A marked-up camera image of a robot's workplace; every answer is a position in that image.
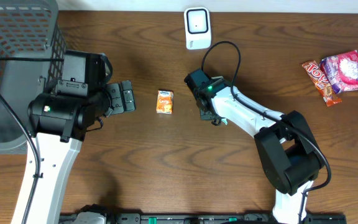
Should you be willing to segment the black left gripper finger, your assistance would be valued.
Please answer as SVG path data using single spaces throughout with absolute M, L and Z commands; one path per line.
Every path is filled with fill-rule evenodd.
M 125 112 L 135 111 L 135 99 L 131 81 L 122 81 L 121 86 Z
M 106 116 L 121 114 L 124 112 L 124 103 L 122 100 L 122 89 L 120 84 L 111 83 L 107 85 L 107 91 L 110 96 L 110 106 Z

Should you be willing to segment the orange Kleenex tissue pack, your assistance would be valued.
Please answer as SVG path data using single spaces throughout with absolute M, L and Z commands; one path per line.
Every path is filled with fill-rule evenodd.
M 159 90 L 157 94 L 156 112 L 160 114 L 173 113 L 173 92 Z

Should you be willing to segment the red snack bar wrapper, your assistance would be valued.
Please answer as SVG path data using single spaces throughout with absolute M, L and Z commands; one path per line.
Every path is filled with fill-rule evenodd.
M 335 94 L 326 74 L 319 68 L 314 60 L 303 63 L 302 67 L 306 70 L 314 86 L 319 91 L 319 94 L 323 97 L 326 106 L 332 106 L 342 102 Z

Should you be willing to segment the red purple pad packet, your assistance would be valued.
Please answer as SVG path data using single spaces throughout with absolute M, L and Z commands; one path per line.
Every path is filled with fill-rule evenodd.
M 320 69 L 326 74 L 335 94 L 358 90 L 358 51 L 322 59 Z

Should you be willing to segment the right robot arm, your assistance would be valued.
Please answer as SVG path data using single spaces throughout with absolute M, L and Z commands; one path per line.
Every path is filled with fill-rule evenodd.
M 198 108 L 214 116 L 215 125 L 227 119 L 253 137 L 264 174 L 276 190 L 273 218 L 303 223 L 308 192 L 327 165 L 304 116 L 270 110 L 223 77 L 211 78 L 201 69 L 189 73 L 184 82 Z

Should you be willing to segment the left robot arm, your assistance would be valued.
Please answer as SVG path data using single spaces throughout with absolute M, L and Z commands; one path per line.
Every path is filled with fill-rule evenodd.
M 86 133 L 103 118 L 135 110 L 132 83 L 111 83 L 105 54 L 68 50 L 62 77 L 29 103 L 27 161 L 13 223 L 57 223 Z

